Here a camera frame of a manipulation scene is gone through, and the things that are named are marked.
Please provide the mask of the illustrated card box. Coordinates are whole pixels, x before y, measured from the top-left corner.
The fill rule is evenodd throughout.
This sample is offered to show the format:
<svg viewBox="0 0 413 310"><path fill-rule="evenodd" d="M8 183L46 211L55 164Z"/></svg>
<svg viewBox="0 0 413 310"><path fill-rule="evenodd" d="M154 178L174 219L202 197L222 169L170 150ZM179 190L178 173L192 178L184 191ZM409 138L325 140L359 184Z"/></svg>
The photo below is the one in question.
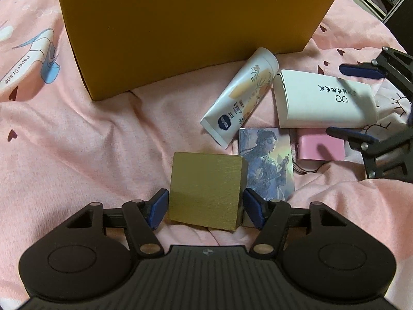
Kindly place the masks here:
<svg viewBox="0 0 413 310"><path fill-rule="evenodd" d="M266 201L288 200L295 190L288 130L275 127L240 129L239 155L248 163L247 188Z"/></svg>

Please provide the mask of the pink wallet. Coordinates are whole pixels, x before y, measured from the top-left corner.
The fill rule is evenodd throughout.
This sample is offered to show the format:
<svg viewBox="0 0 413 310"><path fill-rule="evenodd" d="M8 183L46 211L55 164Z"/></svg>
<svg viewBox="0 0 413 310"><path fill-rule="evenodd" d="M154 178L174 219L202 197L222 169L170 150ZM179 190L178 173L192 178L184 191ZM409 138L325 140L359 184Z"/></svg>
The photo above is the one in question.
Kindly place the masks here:
<svg viewBox="0 0 413 310"><path fill-rule="evenodd" d="M331 137L326 129L297 129L298 160L339 161L346 157L344 141Z"/></svg>

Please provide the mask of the gold square box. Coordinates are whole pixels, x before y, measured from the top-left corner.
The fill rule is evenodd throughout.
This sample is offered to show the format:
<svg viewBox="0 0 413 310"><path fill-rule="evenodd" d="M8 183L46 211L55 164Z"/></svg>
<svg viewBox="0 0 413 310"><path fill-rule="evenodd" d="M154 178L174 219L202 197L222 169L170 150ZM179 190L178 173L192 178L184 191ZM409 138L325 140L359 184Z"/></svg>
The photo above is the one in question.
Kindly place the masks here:
<svg viewBox="0 0 413 310"><path fill-rule="evenodd" d="M234 231L242 222L248 163L240 155L174 153L170 220Z"/></svg>

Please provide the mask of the white rectangular case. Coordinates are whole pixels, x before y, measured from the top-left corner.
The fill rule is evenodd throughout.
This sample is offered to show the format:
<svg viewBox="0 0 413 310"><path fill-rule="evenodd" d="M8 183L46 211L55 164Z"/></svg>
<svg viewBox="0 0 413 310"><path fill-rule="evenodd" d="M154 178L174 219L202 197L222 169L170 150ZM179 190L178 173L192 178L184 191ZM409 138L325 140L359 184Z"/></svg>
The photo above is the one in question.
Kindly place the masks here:
<svg viewBox="0 0 413 310"><path fill-rule="evenodd" d="M372 88L365 83L282 69L273 91L281 128L359 128L378 120Z"/></svg>

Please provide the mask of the white lotion tube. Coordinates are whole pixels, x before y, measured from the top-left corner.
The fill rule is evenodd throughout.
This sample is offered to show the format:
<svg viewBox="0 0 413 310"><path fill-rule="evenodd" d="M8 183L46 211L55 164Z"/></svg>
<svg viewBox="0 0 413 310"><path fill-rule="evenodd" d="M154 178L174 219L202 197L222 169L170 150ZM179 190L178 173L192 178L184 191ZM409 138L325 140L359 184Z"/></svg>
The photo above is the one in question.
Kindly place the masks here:
<svg viewBox="0 0 413 310"><path fill-rule="evenodd" d="M279 62L266 48L258 48L247 60L210 109L201 126L223 148L227 148L252 114L279 70Z"/></svg>

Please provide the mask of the pink printed bed quilt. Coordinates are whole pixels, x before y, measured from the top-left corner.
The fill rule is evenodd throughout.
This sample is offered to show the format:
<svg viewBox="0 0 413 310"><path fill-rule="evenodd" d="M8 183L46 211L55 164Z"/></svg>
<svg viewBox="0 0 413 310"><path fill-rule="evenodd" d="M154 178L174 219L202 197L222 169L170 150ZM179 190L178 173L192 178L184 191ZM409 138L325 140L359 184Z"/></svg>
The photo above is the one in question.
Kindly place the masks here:
<svg viewBox="0 0 413 310"><path fill-rule="evenodd" d="M1 86L1 309L28 298L19 278L21 254L89 202L119 207L169 186L175 151L237 154L202 132L200 118L241 62L215 66L92 102L83 86L58 0L1 0L1 79L33 47L55 48L60 71L41 78L42 61ZM388 28L351 0L335 0L303 50L281 55L282 69L338 76L342 62L363 62L388 45L403 50ZM361 156L295 177L290 203L325 202L391 249L397 273L386 297L412 309L412 184L363 180ZM254 229L208 230L165 220L157 236L170 244L244 245Z"/></svg>

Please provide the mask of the orange cardboard box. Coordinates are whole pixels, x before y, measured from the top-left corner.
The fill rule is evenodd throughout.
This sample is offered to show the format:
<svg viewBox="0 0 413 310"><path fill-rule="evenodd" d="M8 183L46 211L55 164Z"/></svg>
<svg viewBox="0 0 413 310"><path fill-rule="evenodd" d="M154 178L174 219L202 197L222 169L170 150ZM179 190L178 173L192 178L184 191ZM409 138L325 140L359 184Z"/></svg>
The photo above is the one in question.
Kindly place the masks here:
<svg viewBox="0 0 413 310"><path fill-rule="evenodd" d="M59 0L95 101L263 47L299 52L334 0Z"/></svg>

